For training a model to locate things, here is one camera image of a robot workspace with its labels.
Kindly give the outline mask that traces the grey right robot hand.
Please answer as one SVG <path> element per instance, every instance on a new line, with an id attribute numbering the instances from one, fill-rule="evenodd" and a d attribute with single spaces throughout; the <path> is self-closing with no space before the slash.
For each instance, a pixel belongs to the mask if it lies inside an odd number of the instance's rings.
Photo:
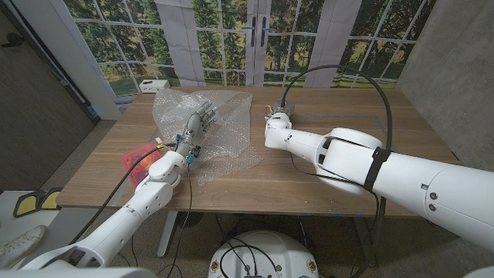
<path id="1" fill-rule="evenodd" d="M 287 117 L 294 115 L 295 105 L 283 99 L 277 99 L 273 105 L 266 105 L 265 112 L 268 117 L 276 113 L 283 113 Z"/>

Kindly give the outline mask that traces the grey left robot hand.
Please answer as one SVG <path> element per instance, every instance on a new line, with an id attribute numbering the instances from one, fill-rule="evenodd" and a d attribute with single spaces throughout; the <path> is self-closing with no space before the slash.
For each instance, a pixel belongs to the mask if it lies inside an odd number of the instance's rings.
<path id="1" fill-rule="evenodd" d="M 188 119 L 184 126 L 184 132 L 178 140 L 175 151 L 187 157 L 198 148 L 205 139 L 207 132 L 216 122 L 216 107 L 206 100 Z"/>

